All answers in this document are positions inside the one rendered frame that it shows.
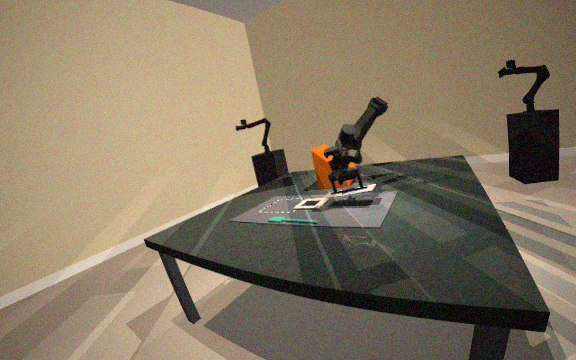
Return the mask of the cream square tile with dark blue centre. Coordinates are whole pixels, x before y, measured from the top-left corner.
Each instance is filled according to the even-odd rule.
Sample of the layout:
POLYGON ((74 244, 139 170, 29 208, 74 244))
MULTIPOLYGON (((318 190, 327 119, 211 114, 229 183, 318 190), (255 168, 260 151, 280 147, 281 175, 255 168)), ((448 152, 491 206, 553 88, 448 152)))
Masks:
POLYGON ((305 199, 297 206, 293 208, 293 210, 299 209, 319 209, 322 205, 324 205, 329 198, 322 198, 322 199, 305 199))

